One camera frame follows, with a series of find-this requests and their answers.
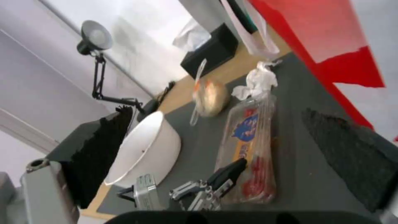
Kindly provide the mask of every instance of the gray table mat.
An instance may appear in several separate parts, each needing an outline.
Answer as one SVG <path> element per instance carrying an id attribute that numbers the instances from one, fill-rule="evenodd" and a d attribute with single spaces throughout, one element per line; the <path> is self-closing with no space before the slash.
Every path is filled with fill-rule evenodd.
<path id="1" fill-rule="evenodd" d="M 300 113 L 309 107 L 347 120 L 350 118 L 293 53 L 282 59 L 283 63 L 274 70 L 279 86 L 273 90 L 277 97 L 272 124 L 278 145 L 273 149 L 277 196 L 271 204 L 245 203 L 225 206 L 224 209 L 346 211 L 375 219 L 327 164 L 304 127 Z M 243 84 L 245 77 L 227 87 L 232 90 L 234 86 Z M 158 186 L 163 205 L 168 204 L 170 189 L 189 180 L 206 179 L 213 173 L 226 116 L 236 103 L 233 99 L 215 118 L 200 118 L 195 127 L 189 126 L 192 103 L 166 115 L 181 136 L 182 147 L 173 169 Z M 134 210 L 131 202 L 116 197 L 120 189 L 112 186 L 97 211 L 118 215 Z"/>

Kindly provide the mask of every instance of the black box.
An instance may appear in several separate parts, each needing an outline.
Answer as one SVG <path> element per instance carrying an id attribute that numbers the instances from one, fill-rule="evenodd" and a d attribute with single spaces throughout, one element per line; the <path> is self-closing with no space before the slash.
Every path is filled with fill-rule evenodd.
<path id="1" fill-rule="evenodd" d="M 189 73 L 190 76 L 195 78 L 200 63 L 204 58 L 206 58 L 207 64 L 203 70 L 203 76 L 233 58 L 235 56 L 237 46 L 238 40 L 228 27 L 225 24 L 222 24 L 211 32 L 210 40 L 196 51 L 187 53 L 181 62 L 181 66 Z"/>

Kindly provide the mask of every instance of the white bucket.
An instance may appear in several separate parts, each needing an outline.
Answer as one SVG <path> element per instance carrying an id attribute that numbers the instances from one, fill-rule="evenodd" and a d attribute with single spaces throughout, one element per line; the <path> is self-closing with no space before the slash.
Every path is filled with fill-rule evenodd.
<path id="1" fill-rule="evenodd" d="M 104 183 L 129 188 L 137 177 L 152 174 L 159 184 L 172 169 L 180 148 L 178 133 L 162 112 L 154 112 L 123 140 Z"/>

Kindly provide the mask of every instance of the black desk lamp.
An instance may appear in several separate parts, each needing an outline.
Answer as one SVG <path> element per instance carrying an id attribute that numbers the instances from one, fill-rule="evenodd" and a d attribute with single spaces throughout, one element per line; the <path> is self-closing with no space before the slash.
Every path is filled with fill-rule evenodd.
<path id="1" fill-rule="evenodd" d="M 103 27 L 101 24 L 86 20 L 82 25 L 82 41 L 77 45 L 77 50 L 82 55 L 91 55 L 95 57 L 95 70 L 94 70 L 94 86 L 92 96 L 97 100 L 105 100 L 113 103 L 126 104 L 130 106 L 135 106 L 139 111 L 137 120 L 140 122 L 146 116 L 156 111 L 159 107 L 159 102 L 157 100 L 149 101 L 144 108 L 142 108 L 142 103 L 138 102 L 136 98 L 114 98 L 109 96 L 104 96 L 102 94 L 102 86 L 104 80 L 105 72 L 105 58 L 101 51 L 107 50 L 112 47 L 112 37 L 111 34 Z M 98 64 L 102 65 L 101 78 L 97 82 L 98 78 Z"/>

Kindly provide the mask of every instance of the white plastic bag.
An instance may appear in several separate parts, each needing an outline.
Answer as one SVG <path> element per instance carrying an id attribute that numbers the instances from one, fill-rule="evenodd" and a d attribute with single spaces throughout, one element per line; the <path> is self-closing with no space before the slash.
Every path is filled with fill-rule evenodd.
<path id="1" fill-rule="evenodd" d="M 276 44 L 272 41 L 271 37 L 267 33 L 267 22 L 264 18 L 257 12 L 257 10 L 249 3 L 247 0 L 243 0 L 243 3 L 246 7 L 247 13 L 251 17 L 253 23 L 257 26 L 258 31 L 262 37 L 264 46 L 262 43 L 256 41 L 252 35 L 246 31 L 243 25 L 240 23 L 239 19 L 236 17 L 235 13 L 233 12 L 231 6 L 229 5 L 227 0 L 221 0 L 228 16 L 232 20 L 236 30 L 240 38 L 242 39 L 243 43 L 245 44 L 249 54 L 251 55 L 258 55 L 268 60 L 272 61 L 275 59 L 279 53 L 279 48 Z"/>
<path id="2" fill-rule="evenodd" d="M 210 33 L 192 18 L 174 38 L 173 45 L 185 51 L 194 51 L 210 38 Z"/>

